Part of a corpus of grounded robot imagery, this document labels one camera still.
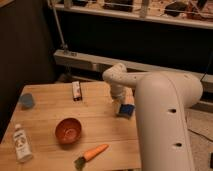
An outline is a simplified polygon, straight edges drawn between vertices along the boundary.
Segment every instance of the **dark wall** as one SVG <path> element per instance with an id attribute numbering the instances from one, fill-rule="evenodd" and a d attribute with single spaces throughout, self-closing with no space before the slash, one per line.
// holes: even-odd
<path id="1" fill-rule="evenodd" d="M 0 139 L 26 84 L 55 80 L 46 0 L 16 0 L 0 8 Z"/>
<path id="2" fill-rule="evenodd" d="M 73 51 L 204 72 L 213 50 L 213 30 L 67 12 L 60 19 Z"/>

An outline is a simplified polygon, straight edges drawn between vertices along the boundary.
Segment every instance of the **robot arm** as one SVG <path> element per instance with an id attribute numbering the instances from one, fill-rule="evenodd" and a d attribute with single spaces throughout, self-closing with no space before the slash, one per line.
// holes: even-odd
<path id="1" fill-rule="evenodd" d="M 135 89 L 136 123 L 143 171 L 194 171 L 184 108 L 196 104 L 202 85 L 193 75 L 168 71 L 127 73 L 117 64 L 103 73 L 114 99 Z"/>

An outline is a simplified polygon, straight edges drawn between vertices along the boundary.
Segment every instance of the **carrot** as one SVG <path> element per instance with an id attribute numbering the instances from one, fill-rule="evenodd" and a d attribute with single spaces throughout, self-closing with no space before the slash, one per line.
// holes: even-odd
<path id="1" fill-rule="evenodd" d="M 92 148 L 88 151 L 86 151 L 84 154 L 83 154 L 83 157 L 84 159 L 87 161 L 93 159 L 95 156 L 97 156 L 98 154 L 100 154 L 101 152 L 103 152 L 104 150 L 106 150 L 107 148 L 109 147 L 108 144 L 102 144 L 102 145 L 99 145 L 95 148 Z"/>

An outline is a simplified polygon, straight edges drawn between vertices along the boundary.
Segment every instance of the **orange bowl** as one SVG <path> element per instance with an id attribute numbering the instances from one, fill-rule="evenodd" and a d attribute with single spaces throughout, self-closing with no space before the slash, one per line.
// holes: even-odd
<path id="1" fill-rule="evenodd" d="M 81 123 L 75 118 L 67 118 L 59 122 L 55 136 L 60 144 L 71 144 L 81 136 Z"/>

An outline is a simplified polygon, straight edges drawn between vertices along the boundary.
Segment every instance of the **wooden tabletop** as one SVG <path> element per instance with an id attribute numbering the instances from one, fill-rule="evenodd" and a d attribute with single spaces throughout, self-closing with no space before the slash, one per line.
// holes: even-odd
<path id="1" fill-rule="evenodd" d="M 74 160 L 90 148 L 107 143 L 109 148 L 88 162 L 84 170 L 121 170 L 140 168 L 135 117 L 116 117 L 117 106 L 104 82 L 82 83 L 83 101 L 73 101 L 72 84 L 28 85 L 22 94 L 31 93 L 32 109 L 18 102 L 0 145 L 0 170 L 8 171 L 74 171 Z M 127 103 L 133 104 L 130 89 Z M 59 145 L 55 127 L 63 119 L 77 118 L 82 136 L 69 146 Z M 34 158 L 25 164 L 16 160 L 12 140 L 14 125 L 22 124 L 32 147 Z"/>

